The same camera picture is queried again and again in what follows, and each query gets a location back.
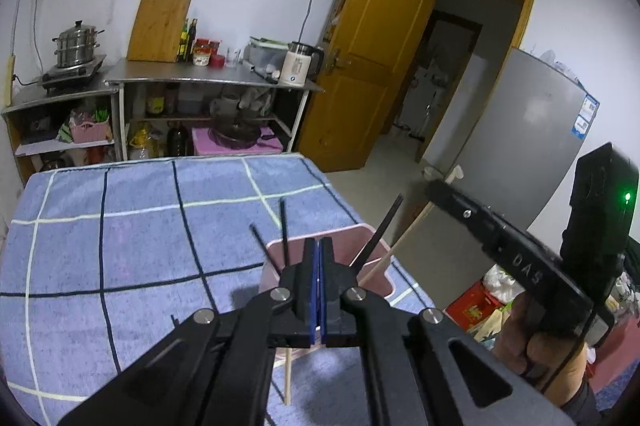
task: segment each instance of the sleeve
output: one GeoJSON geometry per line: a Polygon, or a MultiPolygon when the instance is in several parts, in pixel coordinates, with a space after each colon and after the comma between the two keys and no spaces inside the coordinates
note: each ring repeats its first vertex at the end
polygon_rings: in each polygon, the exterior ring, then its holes
{"type": "Polygon", "coordinates": [[[578,392],[561,406],[561,409],[577,426],[597,426],[602,420],[602,415],[596,408],[596,398],[586,377],[582,380],[578,392]]]}

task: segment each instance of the blue and white label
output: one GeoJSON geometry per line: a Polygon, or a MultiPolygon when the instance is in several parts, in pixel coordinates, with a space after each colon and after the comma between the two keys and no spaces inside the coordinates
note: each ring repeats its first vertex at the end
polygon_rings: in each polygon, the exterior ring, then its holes
{"type": "Polygon", "coordinates": [[[582,108],[580,109],[580,117],[586,120],[587,123],[591,123],[596,110],[598,110],[598,106],[599,103],[596,100],[594,100],[590,95],[586,95],[582,103],[582,108]]]}
{"type": "Polygon", "coordinates": [[[571,130],[580,139],[584,139],[589,129],[589,122],[582,116],[578,116],[574,123],[574,128],[571,130]]]}

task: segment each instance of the gas stove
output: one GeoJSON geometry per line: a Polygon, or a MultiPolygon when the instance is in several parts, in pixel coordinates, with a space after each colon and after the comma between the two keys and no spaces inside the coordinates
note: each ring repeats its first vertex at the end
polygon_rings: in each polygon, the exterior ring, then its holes
{"type": "Polygon", "coordinates": [[[38,85],[44,88],[49,94],[51,89],[65,89],[88,83],[100,65],[107,57],[105,54],[97,54],[94,59],[87,63],[74,65],[73,67],[52,67],[38,80],[38,85]]]}

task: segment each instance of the gray refrigerator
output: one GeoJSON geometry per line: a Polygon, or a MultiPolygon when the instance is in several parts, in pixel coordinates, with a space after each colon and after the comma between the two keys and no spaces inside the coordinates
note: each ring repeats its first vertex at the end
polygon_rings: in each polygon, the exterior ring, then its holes
{"type": "MultiPolygon", "coordinates": [[[[577,157],[597,110],[598,102],[580,82],[512,48],[453,163],[464,172],[454,186],[527,229],[577,157]]],[[[494,262],[438,209],[415,224],[399,241],[396,256],[436,305],[446,307],[494,262]]]]}

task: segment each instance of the screw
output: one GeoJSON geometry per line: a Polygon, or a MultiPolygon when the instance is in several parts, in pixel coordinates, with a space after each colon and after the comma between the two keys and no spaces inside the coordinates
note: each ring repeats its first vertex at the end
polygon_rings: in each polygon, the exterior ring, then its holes
{"type": "Polygon", "coordinates": [[[347,289],[346,295],[351,301],[362,301],[367,297],[367,291],[362,287],[350,287],[347,289]]]}
{"type": "Polygon", "coordinates": [[[200,309],[193,314],[193,320],[199,325],[207,325],[211,323],[215,317],[216,313],[211,309],[200,309]]]}
{"type": "Polygon", "coordinates": [[[424,311],[422,311],[422,319],[427,323],[437,325],[442,321],[442,318],[442,312],[433,307],[426,308],[424,311]]]}
{"type": "Polygon", "coordinates": [[[276,287],[275,289],[271,289],[269,294],[271,299],[274,301],[287,301],[289,296],[291,296],[289,289],[286,287],[276,287]]]}

